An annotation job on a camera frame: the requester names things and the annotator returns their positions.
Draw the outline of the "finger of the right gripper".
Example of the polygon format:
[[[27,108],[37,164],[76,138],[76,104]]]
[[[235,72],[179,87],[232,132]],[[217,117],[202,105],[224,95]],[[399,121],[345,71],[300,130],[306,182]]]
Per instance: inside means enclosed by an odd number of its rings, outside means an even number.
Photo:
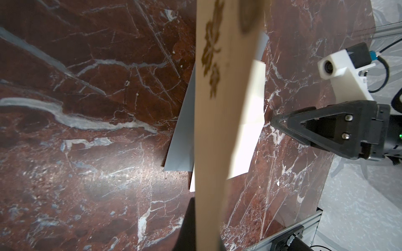
[[[383,158],[390,105],[356,100],[276,115],[271,126],[299,143],[356,160]]]

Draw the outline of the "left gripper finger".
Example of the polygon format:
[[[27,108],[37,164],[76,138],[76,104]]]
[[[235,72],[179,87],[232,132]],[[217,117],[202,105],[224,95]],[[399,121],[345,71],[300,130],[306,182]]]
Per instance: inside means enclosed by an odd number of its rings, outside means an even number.
[[[195,198],[189,201],[178,240],[172,251],[196,251]]]

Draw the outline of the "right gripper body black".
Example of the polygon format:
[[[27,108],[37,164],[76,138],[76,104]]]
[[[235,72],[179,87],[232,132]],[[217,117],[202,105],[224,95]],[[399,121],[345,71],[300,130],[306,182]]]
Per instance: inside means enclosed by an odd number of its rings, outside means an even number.
[[[387,130],[384,137],[382,155],[390,159],[394,166],[402,163],[402,89],[390,104],[385,104]]]

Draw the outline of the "cream paper sheet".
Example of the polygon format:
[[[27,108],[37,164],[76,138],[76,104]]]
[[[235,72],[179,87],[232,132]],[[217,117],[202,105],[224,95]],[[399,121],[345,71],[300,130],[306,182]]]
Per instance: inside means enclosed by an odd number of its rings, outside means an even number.
[[[249,171],[256,144],[265,123],[263,110],[265,69],[266,64],[264,62],[253,61],[236,146],[231,156],[232,163],[229,168],[228,179]]]

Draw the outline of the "brown kraft envelope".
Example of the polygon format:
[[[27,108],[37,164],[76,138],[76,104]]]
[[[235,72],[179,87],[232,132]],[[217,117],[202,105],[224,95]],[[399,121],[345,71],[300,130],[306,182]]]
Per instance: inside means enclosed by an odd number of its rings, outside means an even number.
[[[196,248],[220,249],[226,180],[269,1],[198,1],[195,80]]]

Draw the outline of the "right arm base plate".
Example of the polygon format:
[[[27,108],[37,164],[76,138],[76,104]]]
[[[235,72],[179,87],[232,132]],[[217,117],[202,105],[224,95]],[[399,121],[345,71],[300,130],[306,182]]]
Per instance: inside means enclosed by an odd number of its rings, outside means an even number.
[[[304,227],[299,225],[275,238],[271,243],[270,251],[313,251],[302,241]]]

